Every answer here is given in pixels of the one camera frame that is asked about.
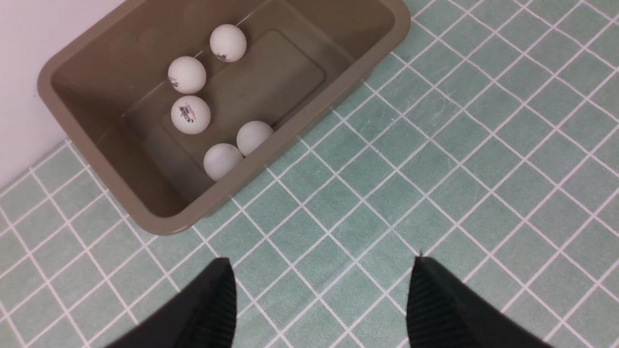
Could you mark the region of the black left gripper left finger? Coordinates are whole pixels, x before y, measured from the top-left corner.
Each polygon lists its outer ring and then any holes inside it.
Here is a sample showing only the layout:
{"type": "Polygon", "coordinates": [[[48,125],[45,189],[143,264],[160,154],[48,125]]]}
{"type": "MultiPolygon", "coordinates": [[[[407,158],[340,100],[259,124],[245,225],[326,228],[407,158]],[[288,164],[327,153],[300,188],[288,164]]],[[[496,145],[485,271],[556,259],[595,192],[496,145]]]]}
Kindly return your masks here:
{"type": "Polygon", "coordinates": [[[235,275],[214,259],[185,289],[109,348],[230,348],[237,320],[235,275]]]}

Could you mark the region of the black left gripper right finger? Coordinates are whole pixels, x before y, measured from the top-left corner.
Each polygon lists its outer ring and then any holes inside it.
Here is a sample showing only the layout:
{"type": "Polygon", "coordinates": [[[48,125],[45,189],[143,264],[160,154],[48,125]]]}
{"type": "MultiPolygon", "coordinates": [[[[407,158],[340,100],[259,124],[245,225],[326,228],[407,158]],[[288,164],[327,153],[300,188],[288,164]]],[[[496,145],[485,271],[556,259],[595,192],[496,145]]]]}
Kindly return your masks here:
{"type": "Polygon", "coordinates": [[[547,348],[429,256],[417,256],[407,300],[412,348],[547,348]]]}

